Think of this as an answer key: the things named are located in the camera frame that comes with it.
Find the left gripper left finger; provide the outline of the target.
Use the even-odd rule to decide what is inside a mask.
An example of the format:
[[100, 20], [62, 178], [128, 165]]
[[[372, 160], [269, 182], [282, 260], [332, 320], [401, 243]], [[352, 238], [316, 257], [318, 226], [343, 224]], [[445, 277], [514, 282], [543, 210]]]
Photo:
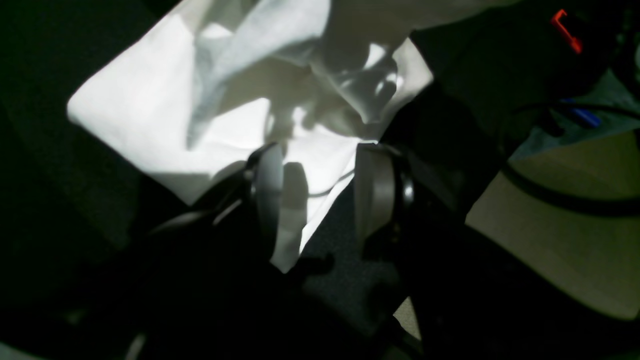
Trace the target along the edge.
[[92, 269], [64, 297], [81, 312], [58, 360], [208, 360], [229, 337], [224, 312], [268, 267], [284, 187], [269, 143], [185, 212]]

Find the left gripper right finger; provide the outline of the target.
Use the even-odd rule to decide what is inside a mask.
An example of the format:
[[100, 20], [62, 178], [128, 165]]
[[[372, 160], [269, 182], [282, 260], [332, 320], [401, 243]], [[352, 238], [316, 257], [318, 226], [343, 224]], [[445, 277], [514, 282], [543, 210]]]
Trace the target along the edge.
[[355, 228], [363, 259], [390, 262], [426, 360], [637, 360], [639, 321], [599, 314], [463, 224], [409, 157], [361, 143]]

